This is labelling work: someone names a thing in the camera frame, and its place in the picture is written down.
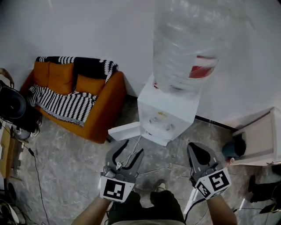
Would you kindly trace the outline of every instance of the black cable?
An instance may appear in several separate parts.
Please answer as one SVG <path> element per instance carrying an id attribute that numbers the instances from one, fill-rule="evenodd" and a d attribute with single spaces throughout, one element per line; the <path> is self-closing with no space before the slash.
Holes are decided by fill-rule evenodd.
<path id="1" fill-rule="evenodd" d="M 46 212 L 46 209 L 45 209 L 45 206 L 44 206 L 44 202 L 43 202 L 43 197 L 42 197 L 42 189 L 41 189 L 41 184 L 40 184 L 40 179 L 39 179 L 39 172 L 38 172 L 38 169 L 37 169 L 37 166 L 36 166 L 36 157 L 34 156 L 34 153 L 32 154 L 32 156 L 34 157 L 35 159 L 35 168 L 36 168 L 36 171 L 37 171 L 37 177 L 38 177 L 38 182 L 39 182 L 39 187 L 40 187 L 40 194 L 41 194 L 41 200 L 42 200 L 42 205 L 43 205 L 43 208 L 44 208 L 44 211 L 45 211 L 45 214 L 46 214 L 46 218 L 47 218 L 47 222 L 48 222 L 48 225 L 50 225 L 49 223 L 49 219 L 48 219 L 48 215 L 47 215 L 47 212 Z"/>
<path id="2" fill-rule="evenodd" d="M 269 214 L 267 214 L 267 218 L 268 218 Z M 267 225 L 267 219 L 265 220 L 264 225 Z"/>
<path id="3" fill-rule="evenodd" d="M 108 218 L 109 218 L 108 211 L 106 211 L 106 215 L 107 215 L 107 220 L 104 222 L 104 225 L 106 225 L 106 224 L 105 224 L 106 222 L 107 222 L 107 225 L 108 225 Z"/>
<path id="4" fill-rule="evenodd" d="M 203 216 L 195 225 L 197 225 L 197 224 L 206 216 L 208 210 L 209 210 L 209 209 L 207 209 L 207 211 L 205 212 L 204 216 Z"/>
<path id="5" fill-rule="evenodd" d="M 0 119 L 2 119 L 3 121 L 5 121 L 5 122 L 7 122 L 7 123 L 11 123 L 11 122 L 9 122 L 9 121 L 3 119 L 2 117 L 0 117 Z"/>
<path id="6" fill-rule="evenodd" d="M 238 209 L 240 210 L 240 209 L 260 209 L 260 208 L 238 208 Z"/>
<path id="7" fill-rule="evenodd" d="M 7 130 L 7 128 L 3 126 L 2 123 L 1 123 L 1 126 L 2 126 L 9 134 L 11 134 L 11 133 Z M 21 141 L 19 141 L 19 140 L 16 139 L 15 137 L 13 137 L 13 138 L 14 138 L 16 141 L 18 141 L 19 143 L 22 144 Z M 46 214 L 46 218 L 47 218 L 48 225 L 50 225 L 49 218 L 48 218 L 48 215 L 47 215 L 47 212 L 46 212 L 46 209 L 45 209 L 45 206 L 44 206 L 44 202 L 43 202 L 42 189 L 41 189 L 41 184 L 40 184 L 40 179 L 39 179 L 39 172 L 38 172 L 37 165 L 36 165 L 36 163 L 37 163 L 37 162 L 36 162 L 36 157 L 35 157 L 35 155 L 34 155 L 34 152 L 31 150 L 31 148 L 28 148 L 28 147 L 26 147 L 25 145 L 23 145 L 23 146 L 24 146 L 26 149 L 28 149 L 29 153 L 30 153 L 30 154 L 34 157 L 34 159 L 35 159 L 35 168 L 36 168 L 36 171 L 37 171 L 37 177 L 38 177 L 38 182 L 39 182 L 39 188 L 40 188 L 40 194 L 41 194 L 42 205 L 43 205 L 43 208 L 44 208 L 44 211 L 45 211 L 45 214 Z"/>
<path id="8" fill-rule="evenodd" d="M 193 208 L 193 206 L 195 206 L 196 204 L 198 204 L 198 203 L 200 203 L 200 202 L 203 202 L 203 201 L 205 201 L 205 199 L 200 199 L 200 200 L 198 200 L 197 202 L 195 202 L 194 204 L 192 204 L 192 206 L 190 207 L 190 209 L 187 211 L 187 213 L 186 213 L 186 215 L 185 215 L 184 223 L 186 223 L 188 213 L 189 213 L 189 211 Z"/>
<path id="9" fill-rule="evenodd" d="M 25 212 L 23 212 L 23 214 L 32 222 L 32 224 L 39 225 L 38 223 L 35 223 L 32 219 L 30 219 L 30 217 Z"/>

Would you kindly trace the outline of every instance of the floor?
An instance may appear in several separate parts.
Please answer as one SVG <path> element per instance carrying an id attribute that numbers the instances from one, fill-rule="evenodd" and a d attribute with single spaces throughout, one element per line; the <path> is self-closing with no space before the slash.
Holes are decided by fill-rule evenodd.
<path id="1" fill-rule="evenodd" d="M 136 102 L 128 101 L 116 125 L 136 120 Z M 193 189 L 189 181 L 191 168 L 186 160 L 187 144 L 205 144 L 221 158 L 222 146 L 229 140 L 230 131 L 199 120 L 195 120 L 181 136 L 166 147 L 142 138 L 140 147 L 144 149 L 145 156 L 135 186 L 136 192 L 142 197 L 141 204 L 144 207 L 151 206 L 149 194 L 154 190 L 156 181 L 163 178 L 167 181 L 168 190 L 174 193 L 184 211 Z M 43 200 L 51 225 L 71 224 L 99 194 L 97 186 L 100 171 L 104 166 L 106 152 L 114 144 L 114 141 L 95 144 L 43 118 L 41 132 L 29 146 L 36 154 Z M 121 158 L 125 158 L 134 145 L 135 141 L 131 139 Z M 232 209 L 239 208 L 242 202 L 245 208 L 263 208 L 271 203 L 266 201 L 251 204 L 248 202 L 251 195 L 247 193 L 248 180 L 253 174 L 261 182 L 280 180 L 280 177 L 272 175 L 270 168 L 230 166 L 228 170 L 232 186 L 223 193 L 223 197 Z M 38 224 L 47 224 L 40 200 L 35 161 L 28 151 L 24 151 L 22 156 L 21 179 L 22 181 L 11 181 L 18 195 L 18 204 L 31 220 Z M 269 216 L 258 213 L 259 210 L 241 210 L 236 215 L 240 225 L 274 225 L 281 218 L 279 213 Z M 198 204 L 190 211 L 187 224 L 211 224 L 206 202 Z"/>

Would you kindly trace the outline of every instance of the baseboard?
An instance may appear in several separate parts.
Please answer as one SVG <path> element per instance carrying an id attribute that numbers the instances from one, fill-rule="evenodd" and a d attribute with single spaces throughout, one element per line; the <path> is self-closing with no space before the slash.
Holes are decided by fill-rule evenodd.
<path id="1" fill-rule="evenodd" d="M 213 121 L 213 120 L 206 119 L 206 118 L 201 117 L 201 116 L 195 116 L 195 119 L 204 121 L 204 122 L 206 122 L 206 123 L 210 123 L 210 124 L 216 125 L 216 126 L 218 126 L 218 127 L 222 127 L 222 128 L 224 128 L 224 129 L 230 130 L 230 131 L 232 131 L 232 132 L 238 131 L 238 129 L 236 129 L 236 128 L 227 126 L 227 125 L 222 124 L 222 123 L 218 123 L 218 122 Z"/>

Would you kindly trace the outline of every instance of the hand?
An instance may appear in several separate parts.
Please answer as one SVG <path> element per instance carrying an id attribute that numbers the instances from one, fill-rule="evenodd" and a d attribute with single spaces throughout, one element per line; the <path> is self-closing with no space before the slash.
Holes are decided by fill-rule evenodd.
<path id="1" fill-rule="evenodd" d="M 14 81 L 13 80 L 10 80 L 10 87 L 14 88 Z"/>
<path id="2" fill-rule="evenodd" d="M 111 201 L 97 196 L 96 199 L 72 223 L 72 225 L 100 225 Z"/>

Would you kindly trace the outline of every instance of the white cabinet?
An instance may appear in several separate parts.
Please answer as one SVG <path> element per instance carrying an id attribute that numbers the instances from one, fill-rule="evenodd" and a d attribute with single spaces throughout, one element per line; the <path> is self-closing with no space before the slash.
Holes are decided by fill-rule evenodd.
<path id="1" fill-rule="evenodd" d="M 187 98 L 164 93 L 151 75 L 137 99 L 140 122 L 112 128 L 108 133 L 117 141 L 142 135 L 166 146 L 193 123 L 199 99 L 200 94 Z"/>
<path id="2" fill-rule="evenodd" d="M 256 122 L 234 132 L 246 142 L 245 154 L 234 165 L 268 166 L 281 163 L 281 112 L 277 108 Z"/>

